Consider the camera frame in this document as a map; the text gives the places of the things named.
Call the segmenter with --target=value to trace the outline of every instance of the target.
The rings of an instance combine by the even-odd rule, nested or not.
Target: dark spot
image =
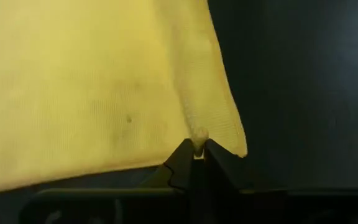
[[[129,115],[127,115],[127,123],[132,123],[132,118]]]

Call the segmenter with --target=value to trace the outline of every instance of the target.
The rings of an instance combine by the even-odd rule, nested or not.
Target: dark background
[[[358,187],[358,0],[209,0],[209,6],[252,167],[288,187]],[[15,223],[40,189],[134,187],[152,171],[0,193],[0,223]]]

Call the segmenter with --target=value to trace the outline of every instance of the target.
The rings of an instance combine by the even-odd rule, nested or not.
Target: black surface
[[[358,0],[209,0],[252,164],[290,187],[358,187]],[[54,186],[131,187],[150,171]],[[0,193],[0,223],[40,188]]]

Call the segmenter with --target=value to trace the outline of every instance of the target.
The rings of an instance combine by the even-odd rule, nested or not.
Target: fabric sheet
[[[205,0],[0,0],[0,190],[247,153]]]

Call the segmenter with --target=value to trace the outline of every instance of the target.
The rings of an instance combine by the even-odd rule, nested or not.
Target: yellow fabric
[[[0,190],[246,142],[206,0],[0,0]]]

